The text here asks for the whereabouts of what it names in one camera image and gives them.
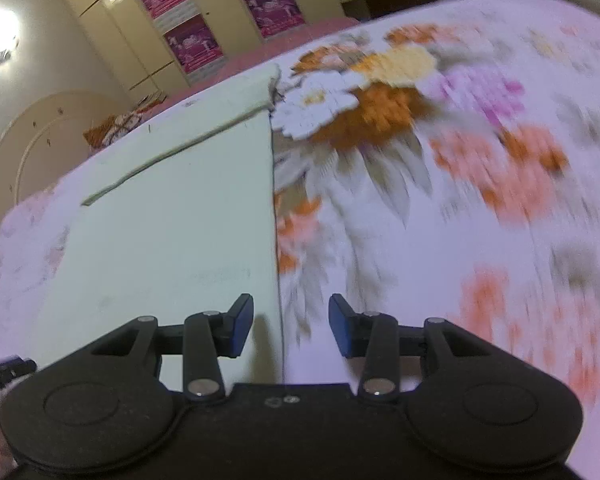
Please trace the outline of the cream white towel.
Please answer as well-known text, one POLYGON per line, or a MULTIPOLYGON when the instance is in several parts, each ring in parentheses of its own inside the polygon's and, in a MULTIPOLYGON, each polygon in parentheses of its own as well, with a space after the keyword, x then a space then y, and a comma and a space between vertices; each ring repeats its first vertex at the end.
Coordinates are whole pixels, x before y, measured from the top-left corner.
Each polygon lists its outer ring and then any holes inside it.
POLYGON ((133 318, 163 325, 252 297, 242 355, 224 380, 278 382, 283 368, 265 64, 114 144, 80 196, 65 252, 31 332, 47 366, 133 318))

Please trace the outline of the lilac floral blanket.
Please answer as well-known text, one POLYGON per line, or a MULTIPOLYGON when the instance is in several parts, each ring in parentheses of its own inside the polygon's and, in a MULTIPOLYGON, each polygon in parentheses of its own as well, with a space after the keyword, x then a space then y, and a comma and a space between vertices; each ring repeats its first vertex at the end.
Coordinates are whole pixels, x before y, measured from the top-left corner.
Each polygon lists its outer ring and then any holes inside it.
MULTIPOLYGON (((448 0, 271 63, 279 382, 358 379, 332 295, 403 324, 447 318, 573 390, 585 423, 569 463, 600 479, 600 18, 562 0, 448 0)), ((4 218, 0 360, 32 358, 110 148, 4 218)))

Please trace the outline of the white patterned folded cloth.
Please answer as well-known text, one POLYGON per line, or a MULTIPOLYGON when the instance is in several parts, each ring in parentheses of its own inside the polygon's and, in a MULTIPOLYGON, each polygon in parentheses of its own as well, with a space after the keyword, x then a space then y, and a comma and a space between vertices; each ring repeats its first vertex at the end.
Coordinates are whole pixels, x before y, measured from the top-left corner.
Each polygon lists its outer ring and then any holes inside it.
POLYGON ((102 139, 102 143, 110 145, 117 142, 117 140, 122 139, 140 126, 148 116, 149 110, 133 110, 132 112, 116 116, 102 139))

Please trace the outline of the orange folded cloth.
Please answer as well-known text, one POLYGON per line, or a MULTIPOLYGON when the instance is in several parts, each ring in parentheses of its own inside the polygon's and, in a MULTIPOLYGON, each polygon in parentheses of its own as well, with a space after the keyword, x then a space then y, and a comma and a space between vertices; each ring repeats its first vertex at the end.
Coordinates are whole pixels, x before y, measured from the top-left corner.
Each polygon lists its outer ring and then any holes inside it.
POLYGON ((107 117, 100 125, 84 131, 83 137, 93 150, 98 150, 104 145, 108 132, 116 125, 116 116, 107 117))

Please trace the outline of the cream wooden headboard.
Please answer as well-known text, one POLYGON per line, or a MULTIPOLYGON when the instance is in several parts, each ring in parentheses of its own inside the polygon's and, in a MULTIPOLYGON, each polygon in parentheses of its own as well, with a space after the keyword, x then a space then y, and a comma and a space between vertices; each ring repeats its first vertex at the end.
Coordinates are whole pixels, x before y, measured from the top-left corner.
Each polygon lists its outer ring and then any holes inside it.
POLYGON ((65 91, 38 100, 14 119, 0 139, 0 225, 12 208, 90 157, 85 131, 128 108, 104 94, 65 91))

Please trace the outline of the books on nightstand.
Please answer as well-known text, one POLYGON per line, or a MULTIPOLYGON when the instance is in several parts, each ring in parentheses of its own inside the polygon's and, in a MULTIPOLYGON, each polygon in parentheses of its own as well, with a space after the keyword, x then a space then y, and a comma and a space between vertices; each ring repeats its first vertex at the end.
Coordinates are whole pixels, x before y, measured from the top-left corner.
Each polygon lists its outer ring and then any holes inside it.
POLYGON ((134 105, 134 112, 138 114, 144 114, 148 110, 151 110, 152 108, 163 103, 167 97, 168 96, 162 91, 151 93, 149 96, 145 96, 140 100, 140 102, 137 102, 134 105))

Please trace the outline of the pink checked bedsheet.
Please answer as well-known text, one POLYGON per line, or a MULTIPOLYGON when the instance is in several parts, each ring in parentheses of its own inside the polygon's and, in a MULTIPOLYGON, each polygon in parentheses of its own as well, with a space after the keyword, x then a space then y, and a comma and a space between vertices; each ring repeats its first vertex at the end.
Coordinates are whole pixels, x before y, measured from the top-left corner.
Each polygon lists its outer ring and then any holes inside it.
MULTIPOLYGON (((169 107, 174 106, 176 103, 183 100, 187 100, 195 94, 206 90, 209 87, 218 84, 219 82, 233 77, 244 70, 249 70, 251 67, 259 65, 264 62, 276 58, 276 56, 282 55, 288 51, 294 50, 295 48, 301 47, 308 42, 317 40, 335 32, 341 32, 349 27, 358 24, 358 20, 355 18, 331 18, 324 22, 319 22, 313 25, 302 25, 291 32, 283 32, 281 35, 268 40, 261 47, 254 49, 245 54, 237 55, 234 58, 230 58, 226 63, 222 65, 220 70, 206 78, 205 80, 194 84, 186 90, 182 90, 178 93, 174 93, 173 96, 167 94, 166 100, 160 105, 149 110, 149 116, 145 120, 147 122, 150 118, 160 114, 169 107)), ((93 153, 108 148, 109 145, 103 145, 98 150, 92 150, 93 153)))

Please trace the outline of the magenta poster lower left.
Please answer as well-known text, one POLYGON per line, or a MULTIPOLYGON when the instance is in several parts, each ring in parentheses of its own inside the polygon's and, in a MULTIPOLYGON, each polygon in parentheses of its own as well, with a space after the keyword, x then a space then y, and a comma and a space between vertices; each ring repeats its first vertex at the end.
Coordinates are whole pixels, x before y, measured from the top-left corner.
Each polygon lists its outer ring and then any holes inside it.
POLYGON ((189 84, 216 74, 225 62, 223 51, 201 15, 163 35, 189 84))

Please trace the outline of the cream wardrobe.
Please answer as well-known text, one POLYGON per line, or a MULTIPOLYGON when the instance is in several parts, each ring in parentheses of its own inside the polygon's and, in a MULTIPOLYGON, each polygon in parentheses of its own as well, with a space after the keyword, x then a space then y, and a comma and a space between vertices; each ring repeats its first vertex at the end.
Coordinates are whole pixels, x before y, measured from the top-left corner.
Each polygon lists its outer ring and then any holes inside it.
POLYGON ((134 102, 212 84, 355 22, 346 0, 64 1, 134 102))

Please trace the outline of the magenta poster lower right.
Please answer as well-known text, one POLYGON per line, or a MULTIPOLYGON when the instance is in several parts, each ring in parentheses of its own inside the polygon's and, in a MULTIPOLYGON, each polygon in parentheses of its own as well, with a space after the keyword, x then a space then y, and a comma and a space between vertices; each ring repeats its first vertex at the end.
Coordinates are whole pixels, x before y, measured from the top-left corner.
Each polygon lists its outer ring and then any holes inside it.
POLYGON ((306 24, 296 0, 245 0, 263 39, 306 24))

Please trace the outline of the wall lamp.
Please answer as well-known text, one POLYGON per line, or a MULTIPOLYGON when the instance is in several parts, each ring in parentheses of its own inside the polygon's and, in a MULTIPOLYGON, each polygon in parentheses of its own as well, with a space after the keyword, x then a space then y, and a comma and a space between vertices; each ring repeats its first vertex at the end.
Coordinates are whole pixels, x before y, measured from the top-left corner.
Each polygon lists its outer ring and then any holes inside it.
POLYGON ((9 38, 4 44, 0 44, 0 66, 12 58, 12 54, 19 46, 17 37, 9 38))

